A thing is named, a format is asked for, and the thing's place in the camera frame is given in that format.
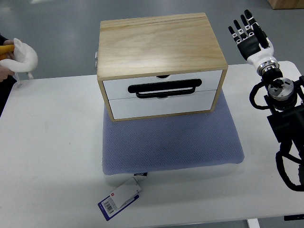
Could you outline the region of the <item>person hand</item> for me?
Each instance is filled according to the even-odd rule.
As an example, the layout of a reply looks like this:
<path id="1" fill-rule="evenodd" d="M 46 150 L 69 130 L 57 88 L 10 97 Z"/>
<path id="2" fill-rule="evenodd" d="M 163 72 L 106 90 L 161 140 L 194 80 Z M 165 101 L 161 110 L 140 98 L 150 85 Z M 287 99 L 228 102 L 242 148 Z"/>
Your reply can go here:
<path id="1" fill-rule="evenodd" d="M 6 46 L 6 45 L 13 45 L 14 44 L 14 41 L 13 40 L 5 40 L 3 42 L 3 45 Z M 14 59 L 14 53 L 13 52 L 8 52 L 6 54 L 6 57 L 8 59 Z M 8 78 L 8 76 L 14 76 L 15 73 L 13 71 L 11 71 L 10 69 L 6 68 L 6 67 L 0 67 L 0 81 L 3 82 L 5 79 Z"/>

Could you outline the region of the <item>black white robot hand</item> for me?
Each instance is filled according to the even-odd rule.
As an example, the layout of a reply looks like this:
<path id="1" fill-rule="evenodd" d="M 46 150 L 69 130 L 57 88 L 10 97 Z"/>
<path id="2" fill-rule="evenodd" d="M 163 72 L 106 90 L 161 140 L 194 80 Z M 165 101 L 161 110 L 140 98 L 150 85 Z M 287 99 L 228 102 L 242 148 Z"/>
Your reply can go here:
<path id="1" fill-rule="evenodd" d="M 242 57 L 260 76 L 270 69 L 279 68 L 279 63 L 274 57 L 274 47 L 252 13 L 245 10 L 240 18 L 243 27 L 235 19 L 235 27 L 229 26 L 228 29 Z"/>

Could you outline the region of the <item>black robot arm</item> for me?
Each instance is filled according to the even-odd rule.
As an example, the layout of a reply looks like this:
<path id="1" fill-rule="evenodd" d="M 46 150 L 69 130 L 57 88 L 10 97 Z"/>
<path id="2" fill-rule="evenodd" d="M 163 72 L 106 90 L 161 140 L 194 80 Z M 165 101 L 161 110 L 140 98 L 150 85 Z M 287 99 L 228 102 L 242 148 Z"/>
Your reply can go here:
<path id="1" fill-rule="evenodd" d="M 286 186 L 293 191 L 304 191 L 304 102 L 296 105 L 297 99 L 304 98 L 302 88 L 304 77 L 292 81 L 283 77 L 278 67 L 267 66 L 261 70 L 261 82 L 249 94 L 251 105 L 259 110 L 269 109 L 267 117 L 280 149 L 275 161 L 279 175 Z M 299 185 L 292 183 L 285 171 L 283 158 L 299 165 Z"/>

